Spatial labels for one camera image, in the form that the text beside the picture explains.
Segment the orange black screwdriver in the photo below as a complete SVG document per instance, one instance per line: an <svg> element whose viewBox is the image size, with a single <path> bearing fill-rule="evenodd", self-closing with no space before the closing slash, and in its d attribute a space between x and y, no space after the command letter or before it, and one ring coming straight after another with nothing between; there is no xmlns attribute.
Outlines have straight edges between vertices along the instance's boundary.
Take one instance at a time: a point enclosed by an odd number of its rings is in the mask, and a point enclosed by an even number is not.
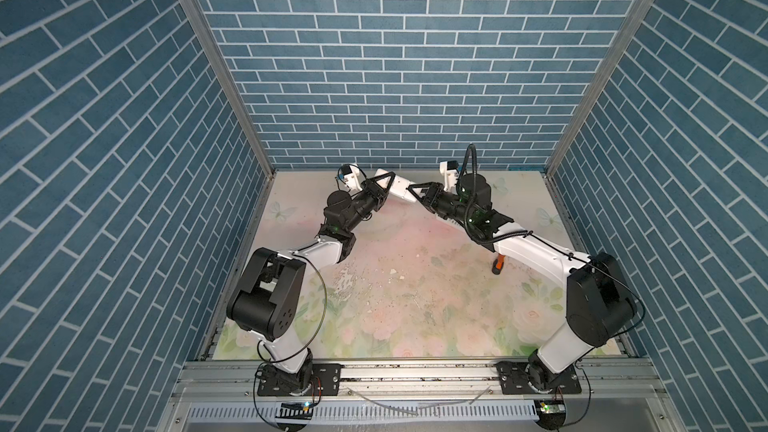
<svg viewBox="0 0 768 432"><path fill-rule="evenodd" d="M503 270L503 267L504 267L504 262L505 262L505 256L504 255L498 254L495 257L495 259L494 259L494 261L492 263L492 273L494 275L500 275L501 274L501 272Z"/></svg>

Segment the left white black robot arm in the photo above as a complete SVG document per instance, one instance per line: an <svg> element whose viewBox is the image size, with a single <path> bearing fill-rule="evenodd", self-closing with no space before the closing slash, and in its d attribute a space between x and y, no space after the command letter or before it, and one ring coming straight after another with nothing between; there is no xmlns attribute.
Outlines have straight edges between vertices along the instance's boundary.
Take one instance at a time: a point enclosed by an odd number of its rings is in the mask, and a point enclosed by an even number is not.
<svg viewBox="0 0 768 432"><path fill-rule="evenodd" d="M293 251L256 249L227 303L226 317L256 336L270 355L266 362L289 375L311 365L309 346L300 343L292 326L305 272L319 274L350 255L353 230L382 208L396 179L395 173L382 172L360 181L353 165L341 171L345 187L329 195L313 241Z"/></svg>

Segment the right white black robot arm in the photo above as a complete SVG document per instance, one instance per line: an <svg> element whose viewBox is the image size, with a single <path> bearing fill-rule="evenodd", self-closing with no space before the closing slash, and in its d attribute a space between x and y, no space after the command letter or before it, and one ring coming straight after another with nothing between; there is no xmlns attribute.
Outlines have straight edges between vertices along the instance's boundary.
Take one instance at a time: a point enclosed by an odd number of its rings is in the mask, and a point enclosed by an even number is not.
<svg viewBox="0 0 768 432"><path fill-rule="evenodd" d="M453 192L440 183L411 184L407 194L437 217L460 226L474 243L518 261L563 288L565 323L528 359L526 373L539 390L582 357L630 325L639 299L617 260L554 245L495 210L491 188L479 174L457 179Z"/></svg>

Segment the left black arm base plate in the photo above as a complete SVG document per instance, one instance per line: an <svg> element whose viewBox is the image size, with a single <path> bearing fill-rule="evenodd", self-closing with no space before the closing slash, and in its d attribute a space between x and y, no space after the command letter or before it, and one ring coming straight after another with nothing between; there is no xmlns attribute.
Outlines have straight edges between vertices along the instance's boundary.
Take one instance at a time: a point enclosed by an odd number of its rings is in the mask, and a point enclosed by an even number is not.
<svg viewBox="0 0 768 432"><path fill-rule="evenodd" d="M312 386L320 385L323 396L337 396L341 382L342 365L339 363L313 363L304 365L296 373L288 373L267 364L260 368L256 379L259 397L304 396Z"/></svg>

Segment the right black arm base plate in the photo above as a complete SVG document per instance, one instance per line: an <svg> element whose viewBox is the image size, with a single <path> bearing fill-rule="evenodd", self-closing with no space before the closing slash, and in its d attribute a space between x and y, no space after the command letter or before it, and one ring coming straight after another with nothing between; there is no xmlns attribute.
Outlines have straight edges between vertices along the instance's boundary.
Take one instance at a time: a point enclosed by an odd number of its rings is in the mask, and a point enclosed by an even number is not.
<svg viewBox="0 0 768 432"><path fill-rule="evenodd" d="M551 372L539 361L499 361L495 368L504 395L574 395L582 392L573 365L559 373Z"/></svg>

